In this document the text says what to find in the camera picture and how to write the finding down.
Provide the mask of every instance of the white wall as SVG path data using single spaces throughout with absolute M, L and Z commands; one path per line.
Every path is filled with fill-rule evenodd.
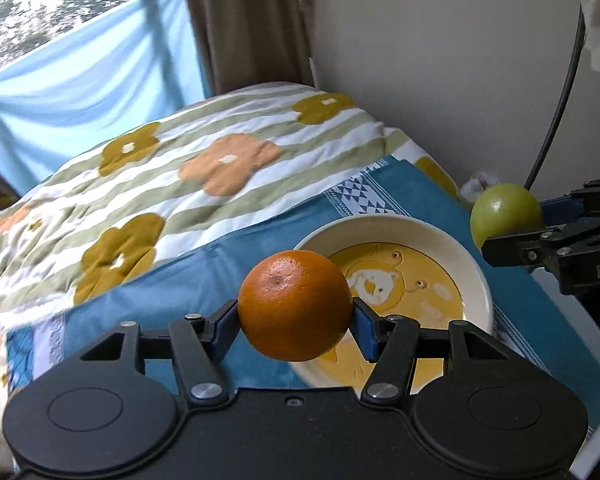
M 322 88 L 398 126 L 458 181 L 522 184 L 569 63 L 579 0 L 313 0 Z M 600 177 L 600 74 L 584 53 L 533 188 L 556 196 Z

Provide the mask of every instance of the beige curtain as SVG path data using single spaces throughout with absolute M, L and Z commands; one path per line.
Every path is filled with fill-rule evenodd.
M 216 95 L 271 81 L 313 85 L 298 0 L 188 0 Z

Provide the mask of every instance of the orange flower print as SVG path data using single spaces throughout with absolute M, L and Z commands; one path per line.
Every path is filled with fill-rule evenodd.
M 178 176 L 182 180 L 202 179 L 203 189 L 211 196 L 232 196 L 280 153 L 280 147 L 268 140 L 258 140 L 249 134 L 229 134 L 183 164 Z
M 21 220 L 24 220 L 24 218 L 28 214 L 29 214 L 29 209 L 27 207 L 23 206 L 20 209 L 18 209 L 14 214 L 7 216 L 5 218 L 1 218 L 0 219 L 0 235 L 2 233 L 7 232 L 9 229 L 11 229 L 14 225 L 16 225 Z

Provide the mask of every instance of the blue curtain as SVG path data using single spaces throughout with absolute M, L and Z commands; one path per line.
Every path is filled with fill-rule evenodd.
M 127 2 L 0 70 L 0 174 L 24 194 L 203 94 L 186 0 Z

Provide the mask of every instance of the black cable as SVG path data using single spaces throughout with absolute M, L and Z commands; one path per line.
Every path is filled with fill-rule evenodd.
M 582 48 L 584 47 L 585 31 L 586 26 L 581 8 L 580 17 L 578 18 L 578 31 L 576 32 L 576 39 L 573 43 L 573 52 L 571 53 L 571 61 L 569 63 L 567 77 L 564 80 L 564 86 L 562 87 L 562 94 L 560 94 L 560 100 L 558 101 L 558 106 L 555 109 L 554 118 L 551 121 L 551 126 L 549 126 L 549 131 L 546 133 L 544 143 L 542 144 L 542 148 L 540 148 L 540 153 L 538 153 L 538 158 L 536 158 L 534 166 L 531 168 L 531 173 L 529 173 L 529 176 L 526 178 L 525 188 L 527 189 L 531 189 L 531 186 L 533 186 L 536 177 L 540 172 L 540 168 L 542 168 L 546 154 L 549 152 L 551 143 L 554 142 L 555 133 L 558 131 L 558 126 L 560 126 L 564 109 L 567 107 L 567 101 L 569 100 L 569 95 L 571 94 L 571 88 L 573 88 L 573 82 L 576 79 L 576 72 L 578 71 L 578 64 L 580 63 L 580 55 L 582 54 Z

